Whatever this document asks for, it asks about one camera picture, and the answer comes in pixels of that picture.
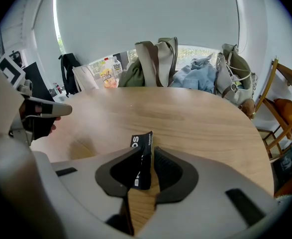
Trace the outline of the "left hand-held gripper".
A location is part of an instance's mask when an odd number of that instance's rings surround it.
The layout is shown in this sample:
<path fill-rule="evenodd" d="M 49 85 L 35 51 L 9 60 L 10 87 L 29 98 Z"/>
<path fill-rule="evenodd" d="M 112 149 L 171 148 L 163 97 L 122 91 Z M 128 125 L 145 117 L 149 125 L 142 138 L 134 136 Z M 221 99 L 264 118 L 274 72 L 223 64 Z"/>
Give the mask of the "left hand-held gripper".
<path fill-rule="evenodd" d="M 50 134 L 56 116 L 72 113 L 71 105 L 55 102 L 47 89 L 38 90 L 8 55 L 0 58 L 0 135 L 30 146 Z"/>

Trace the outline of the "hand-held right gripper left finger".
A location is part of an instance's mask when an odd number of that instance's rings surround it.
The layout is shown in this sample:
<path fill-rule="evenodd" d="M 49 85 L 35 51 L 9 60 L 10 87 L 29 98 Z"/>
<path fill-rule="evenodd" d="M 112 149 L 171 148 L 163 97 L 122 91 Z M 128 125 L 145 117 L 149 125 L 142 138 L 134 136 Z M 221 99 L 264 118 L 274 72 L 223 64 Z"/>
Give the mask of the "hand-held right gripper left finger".
<path fill-rule="evenodd" d="M 140 147 L 52 163 L 68 192 L 98 220 L 134 235 L 128 191 L 141 169 Z"/>

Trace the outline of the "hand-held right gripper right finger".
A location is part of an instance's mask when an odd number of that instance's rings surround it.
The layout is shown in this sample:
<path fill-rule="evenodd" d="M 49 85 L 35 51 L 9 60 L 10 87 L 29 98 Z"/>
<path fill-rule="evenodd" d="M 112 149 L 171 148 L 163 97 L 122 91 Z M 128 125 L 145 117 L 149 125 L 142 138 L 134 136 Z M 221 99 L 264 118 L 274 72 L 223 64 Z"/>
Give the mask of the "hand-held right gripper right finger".
<path fill-rule="evenodd" d="M 277 201 L 232 167 L 155 147 L 160 192 L 141 239 L 256 239 Z"/>

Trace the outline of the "person's left hand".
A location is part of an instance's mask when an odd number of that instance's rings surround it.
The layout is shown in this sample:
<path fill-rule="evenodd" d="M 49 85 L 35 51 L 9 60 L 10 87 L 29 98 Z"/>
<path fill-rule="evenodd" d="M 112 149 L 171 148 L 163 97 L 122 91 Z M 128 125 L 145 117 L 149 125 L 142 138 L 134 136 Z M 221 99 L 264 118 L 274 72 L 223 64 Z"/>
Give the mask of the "person's left hand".
<path fill-rule="evenodd" d="M 61 117 L 57 117 L 55 118 L 54 122 L 61 120 Z M 51 129 L 50 129 L 50 133 L 52 133 L 54 130 L 56 129 L 56 125 L 52 124 Z"/>

